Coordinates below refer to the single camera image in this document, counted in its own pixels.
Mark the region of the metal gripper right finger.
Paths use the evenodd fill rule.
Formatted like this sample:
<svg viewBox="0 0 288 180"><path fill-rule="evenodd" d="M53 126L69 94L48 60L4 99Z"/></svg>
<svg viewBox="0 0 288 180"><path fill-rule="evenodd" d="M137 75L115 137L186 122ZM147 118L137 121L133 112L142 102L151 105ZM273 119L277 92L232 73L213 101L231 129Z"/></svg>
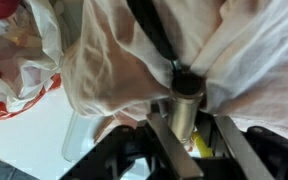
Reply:
<svg viewBox="0 0 288 180"><path fill-rule="evenodd" d="M232 158L247 180L274 180L243 134L228 116L216 116L215 124Z"/></svg>

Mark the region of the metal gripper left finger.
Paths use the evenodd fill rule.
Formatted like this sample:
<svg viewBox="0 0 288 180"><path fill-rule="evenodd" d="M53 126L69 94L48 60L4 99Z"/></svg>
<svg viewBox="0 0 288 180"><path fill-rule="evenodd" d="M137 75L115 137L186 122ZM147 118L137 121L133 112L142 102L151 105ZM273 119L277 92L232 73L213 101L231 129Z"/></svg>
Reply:
<svg viewBox="0 0 288 180"><path fill-rule="evenodd" d="M149 114L148 123L161 143L166 161L176 180L201 180L203 171L189 156L159 113Z"/></svg>

